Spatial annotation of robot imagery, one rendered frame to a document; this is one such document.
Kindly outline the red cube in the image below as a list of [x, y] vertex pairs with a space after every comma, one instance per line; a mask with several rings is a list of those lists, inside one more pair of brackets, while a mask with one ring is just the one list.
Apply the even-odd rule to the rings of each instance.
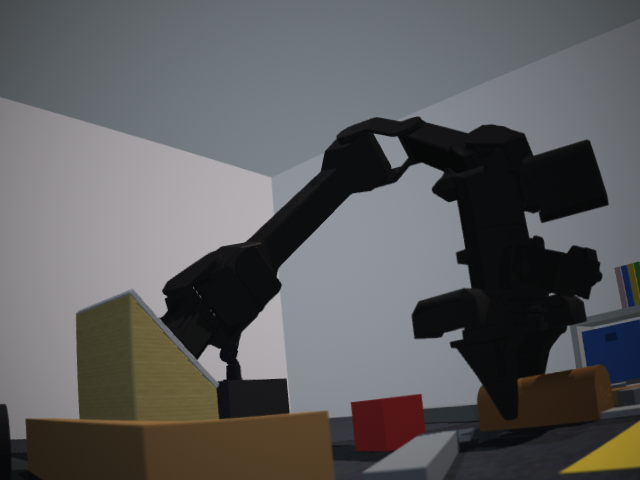
[[397, 450], [425, 433], [421, 394], [351, 402], [356, 451]]

